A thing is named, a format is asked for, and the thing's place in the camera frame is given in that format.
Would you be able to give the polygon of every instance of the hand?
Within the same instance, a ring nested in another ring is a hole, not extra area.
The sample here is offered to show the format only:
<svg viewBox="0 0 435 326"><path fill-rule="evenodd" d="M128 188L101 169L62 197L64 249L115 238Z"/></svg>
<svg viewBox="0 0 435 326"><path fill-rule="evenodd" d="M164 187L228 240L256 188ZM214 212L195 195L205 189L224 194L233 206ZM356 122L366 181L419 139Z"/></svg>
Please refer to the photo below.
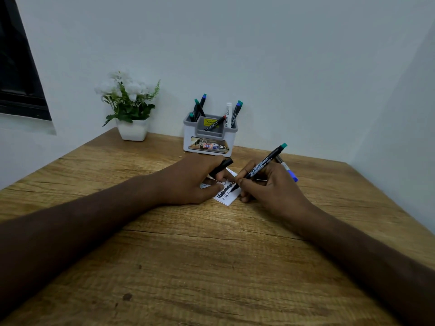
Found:
<svg viewBox="0 0 435 326"><path fill-rule="evenodd" d="M152 183L158 188L158 200L162 204L183 205L187 203L201 203L208 200L224 189L222 184L207 179L209 187L201 189L207 175L224 160L223 156L208 156L190 153L179 162L149 175ZM216 180L234 182L234 176L228 170L217 173Z"/></svg>
<svg viewBox="0 0 435 326"><path fill-rule="evenodd" d="M262 182L265 185L244 179L260 161L251 160L236 176L236 182L242 189L242 202L249 202L252 195L275 216L289 221L305 215L313 208L312 203L279 163L270 162L255 176L255 179L267 179L267 182Z"/></svg>

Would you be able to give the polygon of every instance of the white flower pot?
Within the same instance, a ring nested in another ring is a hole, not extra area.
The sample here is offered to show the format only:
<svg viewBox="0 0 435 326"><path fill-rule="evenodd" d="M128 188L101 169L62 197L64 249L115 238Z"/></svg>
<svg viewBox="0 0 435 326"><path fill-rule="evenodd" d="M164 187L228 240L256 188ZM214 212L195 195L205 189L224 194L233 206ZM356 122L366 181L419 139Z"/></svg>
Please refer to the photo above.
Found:
<svg viewBox="0 0 435 326"><path fill-rule="evenodd" d="M146 120L133 120L133 123L129 123L122 120L116 120L119 134L125 141L143 141L148 133L148 127L150 125L150 119Z"/></svg>

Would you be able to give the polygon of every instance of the pen holder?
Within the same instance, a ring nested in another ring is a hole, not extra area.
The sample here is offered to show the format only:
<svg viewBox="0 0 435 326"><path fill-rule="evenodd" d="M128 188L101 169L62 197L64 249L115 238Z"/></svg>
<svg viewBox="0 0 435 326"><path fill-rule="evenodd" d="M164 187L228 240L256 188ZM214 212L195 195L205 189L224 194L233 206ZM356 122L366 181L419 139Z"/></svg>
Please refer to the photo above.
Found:
<svg viewBox="0 0 435 326"><path fill-rule="evenodd" d="M197 122L192 122L190 116L187 115L183 121L183 150L212 154L214 156L220 154L226 157L231 156L234 139L239 130L237 120L234 122L234 128L225 127L225 122L223 122L211 131L204 130L219 118L221 117L218 115L206 114L205 116L200 116Z"/></svg>

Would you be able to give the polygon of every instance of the window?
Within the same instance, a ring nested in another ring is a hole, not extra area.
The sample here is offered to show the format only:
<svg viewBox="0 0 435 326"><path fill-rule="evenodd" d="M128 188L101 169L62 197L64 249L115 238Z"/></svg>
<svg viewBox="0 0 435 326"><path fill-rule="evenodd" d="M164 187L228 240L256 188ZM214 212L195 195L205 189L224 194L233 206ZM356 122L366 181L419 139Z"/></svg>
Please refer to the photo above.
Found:
<svg viewBox="0 0 435 326"><path fill-rule="evenodd" d="M51 120L15 0L0 0L0 113Z"/></svg>

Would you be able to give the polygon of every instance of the white marker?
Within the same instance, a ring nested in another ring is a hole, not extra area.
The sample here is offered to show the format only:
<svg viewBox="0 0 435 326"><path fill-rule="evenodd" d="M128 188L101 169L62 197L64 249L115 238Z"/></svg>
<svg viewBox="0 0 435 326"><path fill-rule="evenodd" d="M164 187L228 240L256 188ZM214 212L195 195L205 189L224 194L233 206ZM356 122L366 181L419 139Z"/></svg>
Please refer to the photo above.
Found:
<svg viewBox="0 0 435 326"><path fill-rule="evenodd" d="M233 104L227 103L227 113L225 114L225 127L231 128L231 122L233 121Z"/></svg>

